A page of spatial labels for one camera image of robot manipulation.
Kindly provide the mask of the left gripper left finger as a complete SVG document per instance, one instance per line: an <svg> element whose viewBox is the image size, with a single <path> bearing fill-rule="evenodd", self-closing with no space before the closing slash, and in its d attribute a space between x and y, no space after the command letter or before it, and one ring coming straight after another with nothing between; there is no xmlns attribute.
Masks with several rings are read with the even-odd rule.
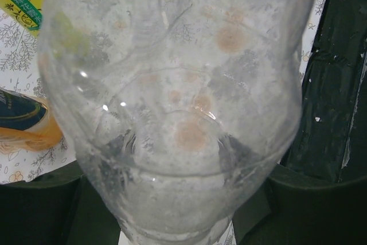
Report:
<svg viewBox="0 0 367 245"><path fill-rule="evenodd" d="M1 244L118 244L119 236L77 162L1 185Z"/></svg>

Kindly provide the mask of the clear plastic bottle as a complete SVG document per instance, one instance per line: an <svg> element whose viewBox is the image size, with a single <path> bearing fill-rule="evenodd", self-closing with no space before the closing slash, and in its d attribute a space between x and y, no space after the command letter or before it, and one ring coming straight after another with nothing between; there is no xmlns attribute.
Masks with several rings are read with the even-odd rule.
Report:
<svg viewBox="0 0 367 245"><path fill-rule="evenodd" d="M44 0L38 67L133 244L213 244L294 140L314 0Z"/></svg>

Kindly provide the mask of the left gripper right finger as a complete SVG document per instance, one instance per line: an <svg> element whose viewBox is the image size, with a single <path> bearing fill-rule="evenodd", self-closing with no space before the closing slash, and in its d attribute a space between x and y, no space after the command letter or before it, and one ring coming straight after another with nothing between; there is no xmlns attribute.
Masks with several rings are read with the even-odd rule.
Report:
<svg viewBox="0 0 367 245"><path fill-rule="evenodd" d="M276 165L233 228L237 244L366 244L366 176L330 183Z"/></svg>

